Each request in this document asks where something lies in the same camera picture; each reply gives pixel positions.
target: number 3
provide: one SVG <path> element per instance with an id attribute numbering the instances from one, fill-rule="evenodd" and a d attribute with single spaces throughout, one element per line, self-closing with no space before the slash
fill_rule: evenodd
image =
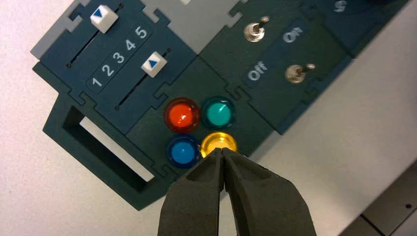
<path id="1" fill-rule="evenodd" d="M 113 54 L 113 59 L 116 59 L 119 64 L 124 62 L 124 56 L 120 55 L 120 53 Z"/>

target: green light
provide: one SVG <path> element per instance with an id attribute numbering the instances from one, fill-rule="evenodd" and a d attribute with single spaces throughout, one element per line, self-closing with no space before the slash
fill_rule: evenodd
<path id="1" fill-rule="evenodd" d="M 207 109 L 207 118 L 213 125 L 224 126 L 230 122 L 232 111 L 226 104 L 213 103 Z"/>

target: number 5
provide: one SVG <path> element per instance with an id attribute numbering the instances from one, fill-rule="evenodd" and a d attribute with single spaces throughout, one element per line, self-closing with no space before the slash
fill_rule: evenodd
<path id="1" fill-rule="evenodd" d="M 135 30 L 136 34 L 140 37 L 140 38 L 145 38 L 148 33 L 146 32 L 146 30 L 141 29 L 141 27 L 139 26 L 136 30 Z"/>

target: number 2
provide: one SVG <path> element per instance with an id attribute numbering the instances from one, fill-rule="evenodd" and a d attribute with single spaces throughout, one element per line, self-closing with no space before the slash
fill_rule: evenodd
<path id="1" fill-rule="evenodd" d="M 113 59 L 116 59 L 119 64 L 124 62 L 124 56 L 120 55 L 120 53 L 113 54 Z"/>
<path id="2" fill-rule="evenodd" d="M 110 71 L 110 66 L 109 65 L 104 65 L 103 68 L 101 68 L 101 70 L 103 72 L 107 71 L 107 76 L 110 77 L 111 75 L 113 75 L 113 73 L 115 72 L 114 70 Z"/>
<path id="3" fill-rule="evenodd" d="M 102 84 L 101 84 L 101 83 L 100 83 L 100 82 L 99 82 L 96 78 L 93 78 L 93 79 L 92 79 L 92 84 L 93 84 L 93 85 L 98 85 L 98 86 L 100 86 L 100 87 L 101 87 L 101 86 L 103 86 L 103 85 L 102 85 Z"/>

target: white table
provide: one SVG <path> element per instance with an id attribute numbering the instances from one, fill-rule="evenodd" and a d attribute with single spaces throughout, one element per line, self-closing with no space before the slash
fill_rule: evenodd
<path id="1" fill-rule="evenodd" d="M 1 2 L 0 235 L 150 235 L 164 199 L 137 211 L 42 133 L 57 97 L 30 49 L 71 0 Z M 349 225 L 417 157 L 417 0 L 281 138 L 253 158 L 291 180 L 320 236 Z M 234 233 L 228 198 L 220 235 Z"/>

